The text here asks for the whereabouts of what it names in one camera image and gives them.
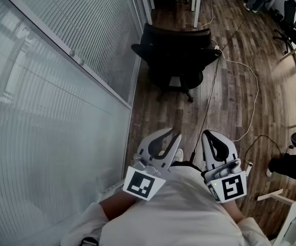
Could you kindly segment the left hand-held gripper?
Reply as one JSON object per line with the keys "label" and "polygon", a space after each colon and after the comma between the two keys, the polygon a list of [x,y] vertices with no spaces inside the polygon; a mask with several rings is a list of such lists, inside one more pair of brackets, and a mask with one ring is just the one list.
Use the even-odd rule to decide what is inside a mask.
{"label": "left hand-held gripper", "polygon": [[134,155],[134,164],[126,172],[123,191],[149,201],[162,188],[166,180],[161,173],[167,173],[179,148],[182,135],[174,136],[162,155],[163,140],[171,135],[173,128],[157,130],[146,136]]}

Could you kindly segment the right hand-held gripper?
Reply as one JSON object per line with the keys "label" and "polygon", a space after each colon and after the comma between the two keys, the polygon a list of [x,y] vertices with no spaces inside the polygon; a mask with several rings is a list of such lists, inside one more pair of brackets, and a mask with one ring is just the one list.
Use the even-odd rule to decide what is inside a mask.
{"label": "right hand-held gripper", "polygon": [[[201,137],[206,171],[204,182],[217,203],[226,203],[247,194],[246,172],[234,143],[224,135],[204,130]],[[225,163],[215,168],[215,163]]]}

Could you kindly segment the black office chair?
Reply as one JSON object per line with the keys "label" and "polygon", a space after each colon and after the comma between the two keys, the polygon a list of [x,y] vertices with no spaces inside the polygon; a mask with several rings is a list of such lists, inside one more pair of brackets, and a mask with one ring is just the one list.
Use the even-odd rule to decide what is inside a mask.
{"label": "black office chair", "polygon": [[171,31],[144,25],[139,44],[131,49],[144,60],[148,78],[161,91],[161,100],[166,92],[181,92],[194,101],[190,90],[203,82],[203,70],[219,59],[221,50],[212,45],[209,28],[199,31]]}
{"label": "black office chair", "polygon": [[289,43],[294,43],[296,45],[296,26],[294,25],[295,13],[296,2],[294,0],[286,0],[284,2],[284,18],[279,24],[282,32],[280,32],[278,29],[274,29],[274,32],[278,33],[280,37],[273,36],[272,39],[278,39],[284,42],[286,46],[284,54],[288,53]]}

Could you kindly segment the person's right forearm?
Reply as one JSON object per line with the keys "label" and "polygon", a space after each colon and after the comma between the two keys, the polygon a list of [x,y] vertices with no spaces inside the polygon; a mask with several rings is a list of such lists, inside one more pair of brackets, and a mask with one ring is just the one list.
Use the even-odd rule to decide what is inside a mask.
{"label": "person's right forearm", "polygon": [[238,208],[236,202],[234,200],[222,203],[222,207],[226,210],[226,212],[230,215],[230,217],[235,221],[235,223],[238,223],[245,219],[245,216]]}

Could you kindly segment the person's left forearm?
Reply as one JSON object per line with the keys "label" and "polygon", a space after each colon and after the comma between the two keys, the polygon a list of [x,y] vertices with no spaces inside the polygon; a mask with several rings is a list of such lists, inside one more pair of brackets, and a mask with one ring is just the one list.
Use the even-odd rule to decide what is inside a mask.
{"label": "person's left forearm", "polygon": [[137,197],[120,191],[99,203],[109,221],[119,217],[137,202]]}

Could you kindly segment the person's white right shoe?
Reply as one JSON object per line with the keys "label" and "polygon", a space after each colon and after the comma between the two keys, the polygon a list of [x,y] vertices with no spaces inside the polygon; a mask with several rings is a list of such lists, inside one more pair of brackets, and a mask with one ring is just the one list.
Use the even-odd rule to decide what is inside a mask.
{"label": "person's white right shoe", "polygon": [[183,150],[181,148],[178,148],[174,155],[173,162],[182,162],[183,158],[184,158]]}

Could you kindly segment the person's black trousers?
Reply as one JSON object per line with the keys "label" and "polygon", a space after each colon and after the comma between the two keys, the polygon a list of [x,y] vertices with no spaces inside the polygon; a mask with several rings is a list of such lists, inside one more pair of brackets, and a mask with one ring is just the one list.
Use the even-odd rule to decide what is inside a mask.
{"label": "person's black trousers", "polygon": [[195,166],[193,163],[190,161],[174,161],[171,164],[171,167],[191,167],[199,172],[202,172],[197,166]]}

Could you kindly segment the person's white shirt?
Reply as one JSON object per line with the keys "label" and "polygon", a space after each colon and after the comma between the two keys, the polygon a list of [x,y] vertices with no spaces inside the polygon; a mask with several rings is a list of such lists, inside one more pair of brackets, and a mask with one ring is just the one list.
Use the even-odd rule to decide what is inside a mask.
{"label": "person's white shirt", "polygon": [[137,202],[109,221],[92,203],[60,246],[93,237],[99,246],[271,246],[255,220],[235,223],[191,167],[171,167],[168,180],[149,201]]}

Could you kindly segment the white desk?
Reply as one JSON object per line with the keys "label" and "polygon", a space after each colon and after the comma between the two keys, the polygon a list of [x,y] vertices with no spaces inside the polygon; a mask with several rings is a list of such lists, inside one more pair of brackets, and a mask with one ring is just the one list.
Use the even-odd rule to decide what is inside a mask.
{"label": "white desk", "polygon": [[276,237],[270,241],[272,246],[294,246],[296,244],[296,201],[282,196],[283,189],[257,197],[257,201],[272,198],[289,205],[287,217]]}

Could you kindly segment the white venetian blinds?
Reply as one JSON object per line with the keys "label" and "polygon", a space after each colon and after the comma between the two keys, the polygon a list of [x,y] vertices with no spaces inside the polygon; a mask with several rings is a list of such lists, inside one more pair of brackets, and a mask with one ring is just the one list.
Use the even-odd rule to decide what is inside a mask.
{"label": "white venetian blinds", "polygon": [[133,0],[0,0],[0,246],[58,246],[122,178],[140,36]]}

